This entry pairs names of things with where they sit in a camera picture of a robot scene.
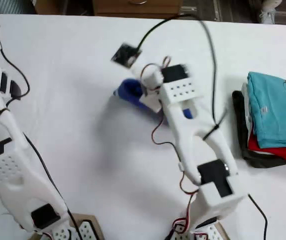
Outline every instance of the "blue object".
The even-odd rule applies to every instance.
[[[128,101],[142,109],[149,109],[146,105],[140,102],[140,97],[143,95],[141,84],[133,78],[125,79],[117,90],[113,92],[114,96]],[[192,114],[189,109],[183,110],[183,114],[187,119],[192,119]]]
[[[249,72],[247,80],[259,147],[286,147],[286,80],[258,72]]]

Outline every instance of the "white tablecloth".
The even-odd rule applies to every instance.
[[[162,240],[188,202],[179,189],[175,152],[151,142],[158,117],[112,96],[123,79],[132,77],[110,61],[112,55],[123,42],[137,46],[158,21],[0,15],[5,54],[31,84],[30,95],[13,102],[11,111],[42,154],[70,210],[95,215],[107,240]],[[208,22],[208,27],[218,63],[216,114],[224,104],[230,111],[221,130],[244,188],[268,218],[267,239],[286,239],[286,165],[255,169],[241,159],[231,100],[248,71],[286,79],[286,26]],[[211,103],[212,62],[197,22],[163,25],[142,50],[151,62],[170,55],[172,64],[187,64]],[[11,71],[24,91],[23,80]],[[166,125],[157,139],[173,139]],[[195,149],[214,159],[203,143]],[[263,239],[264,219],[247,198],[222,224],[232,240]],[[29,235],[11,216],[0,216],[0,239]]]

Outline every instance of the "red t-shirt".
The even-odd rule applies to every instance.
[[[251,130],[247,148],[252,151],[271,153],[281,158],[284,158],[286,160],[286,147],[260,148],[258,144],[257,136],[253,134],[253,130]]]

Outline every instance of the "wooden cabinet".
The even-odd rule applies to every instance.
[[[93,0],[96,16],[166,18],[178,14],[182,0]]]

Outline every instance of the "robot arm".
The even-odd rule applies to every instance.
[[[75,229],[70,227],[68,208],[47,176],[29,158],[31,146],[5,105],[5,100],[13,95],[20,96],[21,89],[0,67],[0,126],[7,135],[0,139],[0,199],[26,231],[50,233],[54,239],[59,232],[69,239]]]
[[[50,232],[68,221],[66,204],[52,183],[33,167],[27,154],[30,145],[1,95],[0,110],[0,125],[9,136],[0,140],[0,199],[26,231]]]
[[[142,59],[141,54],[131,66],[131,71],[145,88],[158,88],[157,98],[175,138],[179,169],[198,186],[197,197],[190,205],[189,230],[193,232],[228,215],[246,192],[240,184],[235,159],[219,129],[204,140],[217,159],[197,163],[202,156],[194,151],[194,138],[204,139],[215,123],[186,67],[151,67],[144,74],[138,74],[147,65]],[[191,119],[185,117],[186,109],[189,109]]]

